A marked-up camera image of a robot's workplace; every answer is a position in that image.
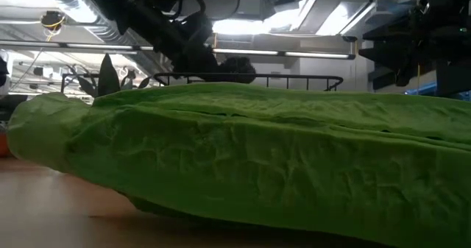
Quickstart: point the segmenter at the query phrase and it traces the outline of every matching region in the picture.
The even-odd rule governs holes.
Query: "ventilation duct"
[[[222,19],[227,17],[236,6],[237,0],[203,0],[206,3],[206,13],[209,18]],[[231,18],[249,21],[262,21],[276,12],[293,10],[299,7],[302,0],[241,0],[240,7]],[[194,0],[183,2],[182,15],[190,15],[197,12],[199,5]]]
[[[376,12],[369,17],[365,24],[369,30],[376,29],[384,24],[396,21],[408,15],[410,9],[417,5],[416,0],[377,0]]]
[[[75,21],[99,25],[97,27],[86,27],[86,29],[105,43],[119,45],[137,45],[143,43],[142,39],[139,41],[137,35],[131,35],[131,32],[127,32],[121,36],[116,26],[102,15],[92,0],[55,1],[57,2],[57,6]],[[143,52],[138,52],[137,54],[126,57],[140,65],[148,74],[158,72],[156,70],[157,63]]]
[[[342,0],[316,0],[300,27],[300,31],[317,33]]]

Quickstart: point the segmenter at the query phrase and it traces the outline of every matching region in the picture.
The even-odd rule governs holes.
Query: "wooden table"
[[[286,230],[222,230],[153,216],[110,189],[0,158],[1,248],[345,247],[343,241]]]

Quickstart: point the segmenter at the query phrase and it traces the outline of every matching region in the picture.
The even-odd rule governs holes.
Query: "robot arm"
[[[471,90],[470,0],[419,0],[408,15],[363,39],[382,42],[359,54],[393,70],[397,86],[406,86],[418,65],[435,64],[439,95]]]
[[[136,31],[154,47],[170,59],[174,72],[178,73],[255,73],[255,69],[237,70],[237,66],[218,65],[212,49],[205,46],[205,41],[213,33],[213,24],[205,14],[205,3],[199,12],[187,16],[181,21],[183,0],[94,0],[107,18],[117,23],[119,32],[124,34],[129,28]],[[175,5],[178,11],[168,16]],[[227,78],[202,78],[206,81],[225,81]]]

